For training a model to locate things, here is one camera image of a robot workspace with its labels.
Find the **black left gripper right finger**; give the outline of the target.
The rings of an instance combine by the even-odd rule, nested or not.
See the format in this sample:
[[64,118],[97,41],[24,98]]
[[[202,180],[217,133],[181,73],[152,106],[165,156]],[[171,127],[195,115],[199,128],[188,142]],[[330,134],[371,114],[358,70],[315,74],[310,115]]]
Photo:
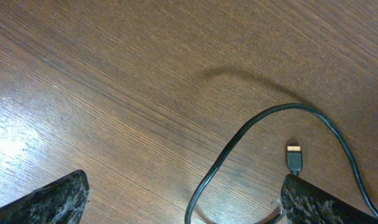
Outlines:
[[292,174],[284,179],[280,202],[294,224],[378,224],[377,218]]

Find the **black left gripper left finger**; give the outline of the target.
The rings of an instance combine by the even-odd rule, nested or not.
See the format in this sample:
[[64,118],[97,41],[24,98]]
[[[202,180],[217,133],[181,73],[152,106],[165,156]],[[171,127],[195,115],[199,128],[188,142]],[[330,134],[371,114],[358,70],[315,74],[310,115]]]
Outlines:
[[0,224],[80,223],[90,187],[76,170],[0,208]]

